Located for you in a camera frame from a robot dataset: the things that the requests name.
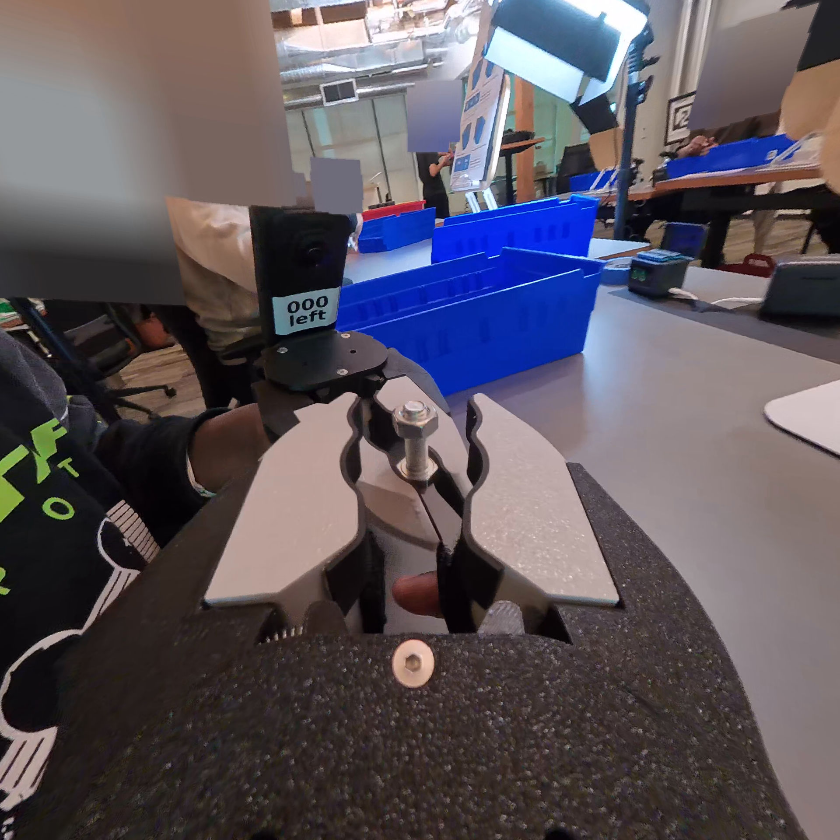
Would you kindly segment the printed marker sign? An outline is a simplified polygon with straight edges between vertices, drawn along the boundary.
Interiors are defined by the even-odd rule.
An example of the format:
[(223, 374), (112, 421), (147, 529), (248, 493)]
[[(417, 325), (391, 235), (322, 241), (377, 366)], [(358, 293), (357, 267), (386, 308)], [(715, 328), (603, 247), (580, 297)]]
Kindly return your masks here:
[(664, 145), (680, 144), (690, 136), (690, 113), (696, 96), (695, 91), (682, 93), (668, 100)]

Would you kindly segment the black battery charger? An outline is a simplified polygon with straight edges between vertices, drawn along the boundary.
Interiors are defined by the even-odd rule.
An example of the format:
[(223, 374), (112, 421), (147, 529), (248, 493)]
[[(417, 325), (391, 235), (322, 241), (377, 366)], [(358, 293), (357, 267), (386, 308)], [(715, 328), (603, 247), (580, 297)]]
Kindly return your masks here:
[(683, 289), (692, 258), (661, 248), (641, 251), (632, 259), (627, 288), (646, 298), (668, 298)]

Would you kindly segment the person's printed black shirt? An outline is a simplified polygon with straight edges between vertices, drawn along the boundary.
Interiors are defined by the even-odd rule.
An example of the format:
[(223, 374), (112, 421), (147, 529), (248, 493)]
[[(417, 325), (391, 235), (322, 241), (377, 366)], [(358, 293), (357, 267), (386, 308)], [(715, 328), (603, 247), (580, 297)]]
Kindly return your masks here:
[(1, 340), (2, 815), (36, 793), (59, 729), (56, 662), (159, 551), (95, 456), (104, 431), (34, 351)]

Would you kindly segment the red bag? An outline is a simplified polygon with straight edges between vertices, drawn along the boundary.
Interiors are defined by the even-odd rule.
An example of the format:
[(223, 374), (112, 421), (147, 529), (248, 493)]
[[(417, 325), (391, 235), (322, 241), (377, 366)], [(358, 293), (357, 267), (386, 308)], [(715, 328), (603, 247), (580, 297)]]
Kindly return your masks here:
[(773, 257), (751, 253), (746, 255), (740, 262), (721, 264), (718, 270), (769, 279), (772, 277), (775, 267), (776, 262)]

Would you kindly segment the wood-top desk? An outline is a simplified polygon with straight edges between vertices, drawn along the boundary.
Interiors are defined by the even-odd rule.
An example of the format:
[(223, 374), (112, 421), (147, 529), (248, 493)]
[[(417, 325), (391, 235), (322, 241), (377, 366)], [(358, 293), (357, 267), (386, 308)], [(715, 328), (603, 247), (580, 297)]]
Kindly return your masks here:
[(616, 239), (642, 242), (646, 227), (643, 222), (663, 221), (654, 214), (661, 203), (674, 204), (674, 215), (699, 214), (709, 218), (709, 232), (700, 253), (704, 268), (722, 265), (723, 250), (733, 217), (748, 211), (806, 211), (810, 214), (838, 214), (838, 193), (824, 184), (804, 187), (803, 182), (823, 181), (818, 163), (779, 164), (750, 169), (702, 172), (632, 187), (628, 193), (626, 221), (617, 222), (617, 189), (585, 192), (597, 198), (601, 208), (598, 217), (613, 221)]

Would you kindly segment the long steel hex bolt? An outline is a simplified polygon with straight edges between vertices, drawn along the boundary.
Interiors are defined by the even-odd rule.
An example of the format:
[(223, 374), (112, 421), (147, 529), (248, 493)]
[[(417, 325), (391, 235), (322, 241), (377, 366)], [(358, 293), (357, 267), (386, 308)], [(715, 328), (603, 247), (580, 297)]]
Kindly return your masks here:
[[(393, 411), (395, 410), (401, 411), (408, 417), (422, 417), (424, 414), (431, 412), (438, 414), (435, 408), (417, 399), (408, 400), (404, 404), (397, 406)], [(434, 477), (438, 466), (434, 458), (429, 454), (428, 440), (430, 437), (415, 440), (400, 439), (404, 446), (404, 457), (400, 461), (398, 468), (406, 480), (416, 484), (427, 485)]]

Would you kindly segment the blue plastic bin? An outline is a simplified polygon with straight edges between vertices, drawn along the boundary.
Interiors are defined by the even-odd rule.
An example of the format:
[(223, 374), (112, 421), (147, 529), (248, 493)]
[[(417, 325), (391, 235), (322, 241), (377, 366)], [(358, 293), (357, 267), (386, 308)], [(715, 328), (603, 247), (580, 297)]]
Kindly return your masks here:
[(600, 203), (573, 194), (448, 218), (434, 232), (430, 261), (498, 256), (504, 248), (587, 257)]
[(337, 329), (422, 366), (444, 395), (583, 352), (604, 263), (522, 248), (343, 287)]
[(384, 253), (430, 240), (435, 223), (436, 211), (433, 207), (364, 221), (358, 237), (358, 250), (362, 254)]

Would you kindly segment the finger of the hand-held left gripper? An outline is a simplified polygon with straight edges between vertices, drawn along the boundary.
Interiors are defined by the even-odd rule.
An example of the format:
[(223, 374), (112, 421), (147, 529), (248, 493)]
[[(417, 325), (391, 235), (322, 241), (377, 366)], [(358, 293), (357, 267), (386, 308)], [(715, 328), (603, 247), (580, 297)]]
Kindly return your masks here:
[(412, 380), (388, 380), (369, 400), (366, 427), (366, 489), (383, 491), (400, 501), (417, 496), (398, 465), (405, 451), (394, 426), (394, 411), (405, 403), (424, 403), (437, 415), (436, 429), (427, 439), (429, 458), (437, 465), (430, 481), (452, 508), (462, 508), (469, 494), (467, 448), (443, 404)]
[(358, 488), (375, 523), (392, 536), (420, 547), (438, 545), (438, 533), (415, 489), (391, 471), (363, 472)]

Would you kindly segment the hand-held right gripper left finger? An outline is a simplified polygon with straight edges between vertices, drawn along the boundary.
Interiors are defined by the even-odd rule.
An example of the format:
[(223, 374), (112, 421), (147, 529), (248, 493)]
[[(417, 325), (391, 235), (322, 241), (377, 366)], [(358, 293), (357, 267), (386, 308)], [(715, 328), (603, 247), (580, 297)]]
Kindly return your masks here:
[(361, 399), (341, 394), (293, 416), (259, 462), (204, 601), (271, 605), (296, 627), (315, 602), (358, 610), (370, 552), (357, 487)]

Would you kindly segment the studio light panel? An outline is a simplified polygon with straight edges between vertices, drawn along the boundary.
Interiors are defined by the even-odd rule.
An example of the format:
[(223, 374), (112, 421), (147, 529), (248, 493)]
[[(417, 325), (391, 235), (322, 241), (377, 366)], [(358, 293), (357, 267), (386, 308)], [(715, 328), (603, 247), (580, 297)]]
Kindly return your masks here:
[(613, 89), (649, 18), (638, 1), (499, 1), (489, 11), (483, 57), (568, 103)]

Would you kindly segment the person's left forearm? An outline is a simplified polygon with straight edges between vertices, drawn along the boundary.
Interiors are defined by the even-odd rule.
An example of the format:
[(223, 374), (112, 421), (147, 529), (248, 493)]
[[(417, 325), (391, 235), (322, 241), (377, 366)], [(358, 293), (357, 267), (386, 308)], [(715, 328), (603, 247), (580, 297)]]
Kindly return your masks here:
[(223, 409), (212, 409), (149, 423), (123, 419), (98, 438), (96, 457), (160, 544), (168, 543), (212, 496), (194, 479), (190, 447), (199, 428), (222, 414)]

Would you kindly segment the person's left hand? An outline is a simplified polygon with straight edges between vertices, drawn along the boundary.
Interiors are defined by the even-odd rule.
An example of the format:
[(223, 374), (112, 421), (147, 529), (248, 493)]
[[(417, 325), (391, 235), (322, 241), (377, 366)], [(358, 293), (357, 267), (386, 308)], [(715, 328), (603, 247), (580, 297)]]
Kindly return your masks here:
[(201, 492), (212, 495), (256, 467), (271, 446), (256, 403), (230, 408), (204, 419), (187, 446), (187, 474)]

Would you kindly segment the person's right hand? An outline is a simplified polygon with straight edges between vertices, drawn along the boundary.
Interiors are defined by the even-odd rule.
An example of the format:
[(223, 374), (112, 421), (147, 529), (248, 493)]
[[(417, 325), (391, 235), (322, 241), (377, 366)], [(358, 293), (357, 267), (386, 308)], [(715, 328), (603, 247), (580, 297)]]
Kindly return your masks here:
[(443, 618), (436, 572), (407, 575), (395, 580), (392, 597), (395, 604), (408, 613)]

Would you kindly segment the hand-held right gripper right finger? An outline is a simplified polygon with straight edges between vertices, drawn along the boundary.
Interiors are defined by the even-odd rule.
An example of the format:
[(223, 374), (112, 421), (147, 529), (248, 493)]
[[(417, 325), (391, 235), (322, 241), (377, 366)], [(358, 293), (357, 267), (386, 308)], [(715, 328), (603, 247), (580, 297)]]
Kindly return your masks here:
[(469, 399), (467, 436), (461, 586), (476, 627), (499, 602), (518, 607), (527, 633), (551, 627), (556, 606), (620, 606), (561, 452), (485, 394)]

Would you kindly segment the wooden display board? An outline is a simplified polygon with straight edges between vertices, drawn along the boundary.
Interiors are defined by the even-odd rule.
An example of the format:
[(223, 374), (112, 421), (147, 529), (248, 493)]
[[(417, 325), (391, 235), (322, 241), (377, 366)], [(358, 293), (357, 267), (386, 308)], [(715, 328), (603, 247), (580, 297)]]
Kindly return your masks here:
[(780, 109), (780, 127), (793, 140), (822, 137), (821, 166), (836, 180), (839, 162), (839, 59), (797, 70)]

